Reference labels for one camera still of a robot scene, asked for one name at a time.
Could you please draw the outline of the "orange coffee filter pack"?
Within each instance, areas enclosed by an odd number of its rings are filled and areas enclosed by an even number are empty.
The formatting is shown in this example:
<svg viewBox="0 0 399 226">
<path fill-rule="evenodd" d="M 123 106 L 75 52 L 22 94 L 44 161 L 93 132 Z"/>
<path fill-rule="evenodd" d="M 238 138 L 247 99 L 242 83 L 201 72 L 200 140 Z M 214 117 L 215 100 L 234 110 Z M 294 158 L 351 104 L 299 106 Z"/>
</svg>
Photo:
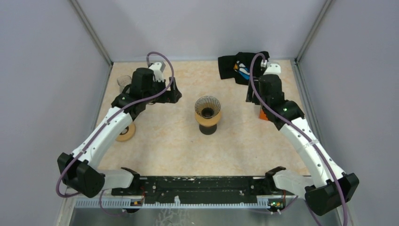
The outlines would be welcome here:
<svg viewBox="0 0 399 226">
<path fill-rule="evenodd" d="M 265 121 L 268 121 L 268 118 L 267 118 L 267 116 L 266 116 L 266 114 L 265 114 L 265 112 L 264 112 L 264 110 L 263 110 L 263 108 L 262 108 L 262 107 L 260 107 L 260 111 L 259 111 L 259 119 L 261 119 L 261 120 L 265 120 Z"/>
</svg>

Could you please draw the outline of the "clear ribbed glass dripper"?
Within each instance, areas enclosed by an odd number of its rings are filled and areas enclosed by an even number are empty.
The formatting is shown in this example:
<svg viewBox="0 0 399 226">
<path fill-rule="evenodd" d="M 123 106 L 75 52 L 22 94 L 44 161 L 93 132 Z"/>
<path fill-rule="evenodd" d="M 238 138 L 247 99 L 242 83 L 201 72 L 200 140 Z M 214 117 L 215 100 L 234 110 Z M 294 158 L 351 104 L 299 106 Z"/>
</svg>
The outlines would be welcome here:
<svg viewBox="0 0 399 226">
<path fill-rule="evenodd" d="M 216 97 L 203 96 L 195 102 L 194 109 L 202 118 L 211 119 L 220 112 L 221 103 Z"/>
</svg>

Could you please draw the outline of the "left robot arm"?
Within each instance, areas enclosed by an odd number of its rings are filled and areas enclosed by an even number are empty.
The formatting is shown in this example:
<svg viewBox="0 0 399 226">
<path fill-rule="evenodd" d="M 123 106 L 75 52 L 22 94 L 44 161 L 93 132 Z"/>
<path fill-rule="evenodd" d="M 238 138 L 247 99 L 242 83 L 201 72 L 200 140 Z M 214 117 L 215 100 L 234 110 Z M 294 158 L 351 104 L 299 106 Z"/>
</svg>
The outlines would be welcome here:
<svg viewBox="0 0 399 226">
<path fill-rule="evenodd" d="M 155 64 L 133 72 L 130 84 L 118 94 L 106 116 L 81 145 L 70 154 L 61 153 L 57 159 L 60 177 L 56 194 L 62 198 L 82 194 L 93 198 L 104 190 L 124 189 L 135 195 L 141 189 L 134 171 L 122 168 L 99 171 L 98 166 L 112 144 L 149 104 L 175 104 L 182 97 L 175 76 L 164 79 L 164 70 Z"/>
</svg>

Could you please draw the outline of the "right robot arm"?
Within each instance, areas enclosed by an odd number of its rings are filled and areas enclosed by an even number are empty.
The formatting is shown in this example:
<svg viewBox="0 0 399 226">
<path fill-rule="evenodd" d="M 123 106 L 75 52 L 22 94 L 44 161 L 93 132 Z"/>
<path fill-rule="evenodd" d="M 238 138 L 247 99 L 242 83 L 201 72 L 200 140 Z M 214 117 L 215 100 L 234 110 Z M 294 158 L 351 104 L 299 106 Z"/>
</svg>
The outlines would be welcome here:
<svg viewBox="0 0 399 226">
<path fill-rule="evenodd" d="M 290 141 L 310 173 L 305 177 L 284 167 L 276 167 L 266 173 L 267 192 L 277 194 L 286 190 L 304 199 L 318 216 L 351 200 L 359 178 L 355 173 L 346 173 L 328 155 L 298 104 L 285 99 L 278 75 L 250 78 L 246 101 L 261 105 L 267 120 Z"/>
</svg>

